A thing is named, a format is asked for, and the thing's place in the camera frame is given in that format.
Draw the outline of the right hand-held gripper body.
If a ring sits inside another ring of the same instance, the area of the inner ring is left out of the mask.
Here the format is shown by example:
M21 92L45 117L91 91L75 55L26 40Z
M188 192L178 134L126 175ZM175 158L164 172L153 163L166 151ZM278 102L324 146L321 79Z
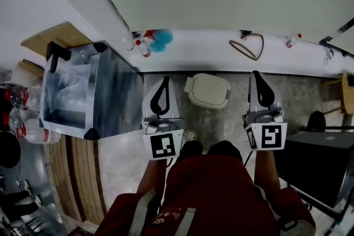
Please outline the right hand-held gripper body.
M250 112L243 116L243 122L252 151L284 149L287 123L282 109Z

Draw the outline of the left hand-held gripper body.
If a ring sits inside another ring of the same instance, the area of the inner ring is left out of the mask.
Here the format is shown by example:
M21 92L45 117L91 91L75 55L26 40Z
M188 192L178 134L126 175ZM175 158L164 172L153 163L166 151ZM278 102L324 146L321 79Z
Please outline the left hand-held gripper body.
M177 158L184 140L184 120L146 118L142 136L150 160Z

